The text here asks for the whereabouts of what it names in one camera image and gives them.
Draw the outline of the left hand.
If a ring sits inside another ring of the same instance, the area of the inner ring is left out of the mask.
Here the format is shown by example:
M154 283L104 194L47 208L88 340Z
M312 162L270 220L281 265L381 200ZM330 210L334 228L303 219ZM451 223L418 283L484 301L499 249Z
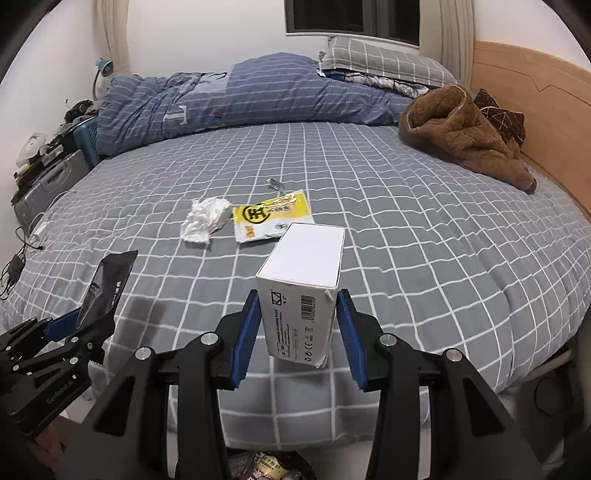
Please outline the left hand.
M62 443L55 425L50 423L36 437L26 438L25 445L42 466L42 472L48 473L49 478L54 479L63 456Z

